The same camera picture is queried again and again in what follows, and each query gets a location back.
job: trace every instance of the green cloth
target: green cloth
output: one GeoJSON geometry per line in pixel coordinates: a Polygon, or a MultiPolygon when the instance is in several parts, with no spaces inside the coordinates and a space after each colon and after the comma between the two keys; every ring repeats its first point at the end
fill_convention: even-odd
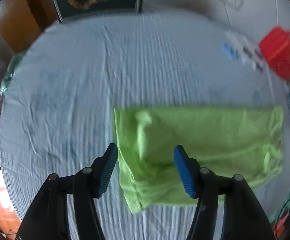
{"type": "Polygon", "coordinates": [[[241,174],[252,189],[282,170],[283,109],[158,107],[115,109],[119,181],[132,213],[152,204],[194,205],[174,163],[182,144],[200,166],[241,174]]]}

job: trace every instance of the table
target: table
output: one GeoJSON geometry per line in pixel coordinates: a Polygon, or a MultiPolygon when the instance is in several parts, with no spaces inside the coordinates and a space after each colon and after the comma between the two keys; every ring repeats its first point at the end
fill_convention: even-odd
{"type": "MultiPolygon", "coordinates": [[[[283,106],[284,171],[256,191],[271,215],[290,189],[287,90],[268,68],[261,73],[229,60],[221,49],[225,30],[172,9],[50,27],[22,60],[1,112],[0,165],[20,218],[50,173],[75,174],[104,153],[113,141],[114,107],[199,104],[283,106]]],[[[185,239],[195,207],[156,205],[132,215],[118,172],[116,165],[96,201],[105,237],[185,239]]],[[[216,239],[222,210],[220,204],[216,239]]],[[[78,239],[71,204],[69,225],[78,239]]]]}

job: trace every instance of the metal screw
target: metal screw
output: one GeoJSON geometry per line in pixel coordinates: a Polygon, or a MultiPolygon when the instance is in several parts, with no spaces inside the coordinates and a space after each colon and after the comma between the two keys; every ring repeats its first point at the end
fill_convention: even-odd
{"type": "Polygon", "coordinates": [[[209,169],[208,168],[201,168],[201,173],[202,174],[208,174],[209,173],[209,169]]]}
{"type": "Polygon", "coordinates": [[[237,181],[242,181],[243,180],[243,176],[242,175],[239,175],[239,174],[236,174],[234,176],[234,179],[236,179],[237,181]]]}
{"type": "Polygon", "coordinates": [[[53,173],[48,176],[49,180],[55,180],[57,178],[57,174],[53,173]]]}
{"type": "Polygon", "coordinates": [[[88,174],[88,173],[91,173],[91,172],[92,172],[92,168],[91,167],[83,168],[83,173],[88,174]]]}

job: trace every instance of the green garment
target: green garment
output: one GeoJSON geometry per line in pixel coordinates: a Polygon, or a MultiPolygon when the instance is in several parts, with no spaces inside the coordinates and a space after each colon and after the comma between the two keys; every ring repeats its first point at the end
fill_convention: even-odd
{"type": "Polygon", "coordinates": [[[174,163],[182,144],[201,167],[244,176],[252,189],[282,170],[284,112],[273,109],[158,107],[115,109],[119,181],[133,214],[152,204],[194,205],[174,163]]]}

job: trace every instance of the ribbed blue pad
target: ribbed blue pad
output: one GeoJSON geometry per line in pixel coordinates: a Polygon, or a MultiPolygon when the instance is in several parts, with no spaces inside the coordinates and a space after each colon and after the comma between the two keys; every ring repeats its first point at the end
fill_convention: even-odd
{"type": "Polygon", "coordinates": [[[174,148],[174,161],[178,173],[181,176],[186,193],[189,194],[191,198],[193,198],[196,193],[194,189],[194,179],[190,174],[189,169],[187,168],[186,163],[177,147],[174,148]]]}
{"type": "Polygon", "coordinates": [[[103,169],[103,172],[100,175],[99,191],[98,191],[100,195],[105,193],[107,190],[109,180],[112,177],[112,172],[115,168],[116,161],[117,161],[117,146],[115,146],[112,152],[110,153],[110,156],[103,169]]]}

